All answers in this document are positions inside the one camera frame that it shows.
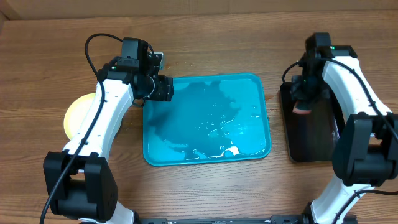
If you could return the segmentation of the orange and dark green sponge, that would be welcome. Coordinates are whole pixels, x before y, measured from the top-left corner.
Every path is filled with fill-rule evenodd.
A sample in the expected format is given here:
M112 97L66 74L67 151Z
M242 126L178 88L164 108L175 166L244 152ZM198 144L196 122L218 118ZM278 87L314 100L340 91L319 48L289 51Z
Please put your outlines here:
M312 112L311 104L306 101L297 100L294 104L292 112L301 115L310 114Z

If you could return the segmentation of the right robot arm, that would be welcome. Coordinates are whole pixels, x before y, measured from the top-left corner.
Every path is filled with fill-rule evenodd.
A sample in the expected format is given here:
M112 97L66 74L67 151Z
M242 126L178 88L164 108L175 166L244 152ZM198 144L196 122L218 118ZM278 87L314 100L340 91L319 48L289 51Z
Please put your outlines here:
M349 45L312 34L296 62L302 72L280 86L289 157L331 161L333 176L293 223L356 223L350 209L397 177L397 115L375 94Z

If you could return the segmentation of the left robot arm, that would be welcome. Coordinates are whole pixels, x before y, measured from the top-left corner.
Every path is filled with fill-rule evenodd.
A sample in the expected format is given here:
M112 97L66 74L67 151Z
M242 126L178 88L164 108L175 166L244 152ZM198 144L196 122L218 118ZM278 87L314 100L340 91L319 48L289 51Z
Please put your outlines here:
M94 70L92 104L74 137L43 163L48 211L82 223L139 223L136 212L118 200L118 186L108 164L122 119L135 100L170 101L173 79L159 75L164 55L137 38L125 37L121 54Z

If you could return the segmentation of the yellow-green plate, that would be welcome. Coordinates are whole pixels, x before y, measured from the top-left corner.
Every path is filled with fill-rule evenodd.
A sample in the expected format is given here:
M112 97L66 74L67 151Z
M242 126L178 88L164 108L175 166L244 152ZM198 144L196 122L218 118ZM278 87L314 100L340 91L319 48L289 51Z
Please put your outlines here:
M79 130L94 98L94 93L83 95L68 107L63 120L63 128L69 140L71 140Z

